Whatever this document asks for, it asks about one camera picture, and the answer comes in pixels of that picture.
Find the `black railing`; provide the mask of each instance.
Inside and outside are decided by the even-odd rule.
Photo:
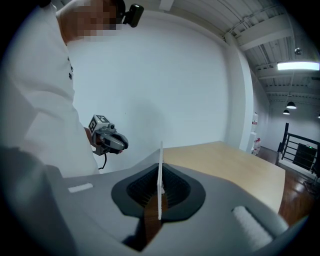
[[[313,147],[307,147],[306,145],[302,144],[302,143],[297,143],[295,141],[290,140],[290,138],[296,138],[305,142],[309,142],[312,144],[317,145],[317,148],[319,148],[320,146],[320,142],[306,138],[306,137],[302,137],[296,134],[292,134],[288,132],[289,129],[289,124],[286,123],[285,124],[285,130],[284,130],[284,135],[283,135],[283,140],[282,142],[280,142],[279,144],[279,148],[278,148],[278,152],[282,153],[282,160],[283,159],[288,159],[290,161],[292,161],[294,164],[307,169],[308,171],[311,171],[312,173],[316,170],[316,167],[318,166],[318,149],[313,148]],[[294,148],[291,146],[291,144],[295,144],[298,145],[298,148]],[[290,153],[287,152],[287,149],[291,149],[291,150],[295,150],[295,153]],[[288,155],[292,155],[294,156],[294,159],[291,159],[288,157]]]

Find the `ceiling light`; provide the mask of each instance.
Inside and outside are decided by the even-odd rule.
[[[278,70],[320,70],[320,64],[310,61],[279,62]]]
[[[288,105],[286,105],[286,108],[295,110],[297,107],[292,101],[290,101]]]

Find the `person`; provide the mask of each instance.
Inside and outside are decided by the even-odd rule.
[[[67,44],[115,29],[115,1],[72,0],[58,12],[52,3],[38,6],[2,62],[1,78],[37,111],[20,149],[58,167],[65,178],[99,173],[90,133],[73,106],[74,68]]]

